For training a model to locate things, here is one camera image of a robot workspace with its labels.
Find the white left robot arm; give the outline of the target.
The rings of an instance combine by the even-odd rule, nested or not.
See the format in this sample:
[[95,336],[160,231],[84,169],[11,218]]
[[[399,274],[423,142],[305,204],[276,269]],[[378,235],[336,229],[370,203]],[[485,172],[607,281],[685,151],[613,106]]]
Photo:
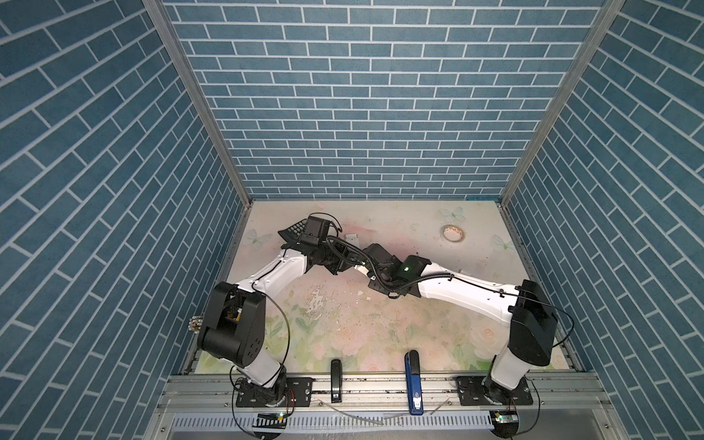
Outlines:
[[233,284],[220,282],[211,291],[197,331],[199,349],[230,361],[249,382],[273,389],[284,366],[264,349],[267,305],[292,282],[315,265],[337,274],[359,264],[340,247],[303,253],[284,249],[264,268]]

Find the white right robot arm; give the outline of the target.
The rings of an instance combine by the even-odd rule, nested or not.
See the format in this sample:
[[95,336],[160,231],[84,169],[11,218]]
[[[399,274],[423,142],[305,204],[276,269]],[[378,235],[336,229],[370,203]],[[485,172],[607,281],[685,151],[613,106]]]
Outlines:
[[370,279],[370,288],[388,297],[412,295],[438,300],[484,315],[508,329],[504,347],[491,361],[484,387],[516,390],[529,370],[551,363],[557,308],[536,282],[488,282],[444,268],[428,258],[399,260],[374,244],[350,258]]

